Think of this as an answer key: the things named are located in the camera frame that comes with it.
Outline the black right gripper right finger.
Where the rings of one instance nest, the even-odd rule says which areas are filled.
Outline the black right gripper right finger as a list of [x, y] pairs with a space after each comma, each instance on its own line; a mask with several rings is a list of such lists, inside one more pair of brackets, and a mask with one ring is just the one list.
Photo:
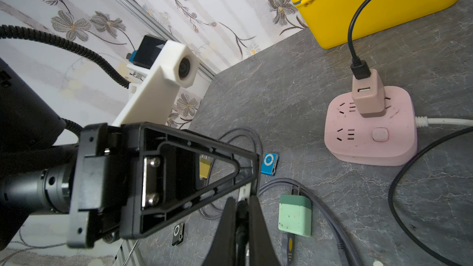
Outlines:
[[249, 234], [250, 265], [279, 266], [259, 199], [255, 195], [249, 199]]

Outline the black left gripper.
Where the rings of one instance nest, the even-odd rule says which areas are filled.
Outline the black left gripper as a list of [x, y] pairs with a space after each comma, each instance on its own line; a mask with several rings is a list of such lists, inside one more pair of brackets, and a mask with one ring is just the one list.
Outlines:
[[[217, 181], [200, 183], [200, 157], [230, 166]], [[71, 190], [67, 246], [93, 248], [118, 232], [147, 237], [251, 183], [259, 155], [192, 131], [160, 124], [92, 124], [81, 131]]]

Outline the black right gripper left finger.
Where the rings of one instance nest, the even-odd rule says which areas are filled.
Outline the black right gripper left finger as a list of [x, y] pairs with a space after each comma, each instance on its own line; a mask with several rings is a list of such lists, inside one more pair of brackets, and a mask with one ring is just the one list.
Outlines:
[[236, 201], [228, 198], [202, 266], [234, 266], [236, 261]]

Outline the green usb charger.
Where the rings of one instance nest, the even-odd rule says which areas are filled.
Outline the green usb charger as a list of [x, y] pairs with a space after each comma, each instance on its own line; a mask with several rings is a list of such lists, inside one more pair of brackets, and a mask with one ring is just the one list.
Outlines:
[[312, 202], [302, 195], [281, 195], [278, 229], [295, 235], [311, 237]]

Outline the beige usb charger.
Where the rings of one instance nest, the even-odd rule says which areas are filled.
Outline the beige usb charger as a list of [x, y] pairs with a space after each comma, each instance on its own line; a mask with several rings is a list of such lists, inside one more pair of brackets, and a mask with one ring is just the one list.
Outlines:
[[352, 99], [357, 111], [364, 118], [380, 117], [386, 114], [385, 90], [379, 73], [375, 69], [370, 70], [368, 78], [358, 80], [352, 78]]

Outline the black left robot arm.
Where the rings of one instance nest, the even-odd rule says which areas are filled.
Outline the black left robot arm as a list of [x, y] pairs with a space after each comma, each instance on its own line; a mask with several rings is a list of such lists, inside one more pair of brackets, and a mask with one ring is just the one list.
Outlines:
[[66, 214], [67, 245], [92, 248], [112, 233], [149, 236], [250, 184], [224, 208], [218, 239], [256, 225], [256, 153], [161, 124], [86, 127], [75, 145], [1, 153], [1, 247], [33, 214]]

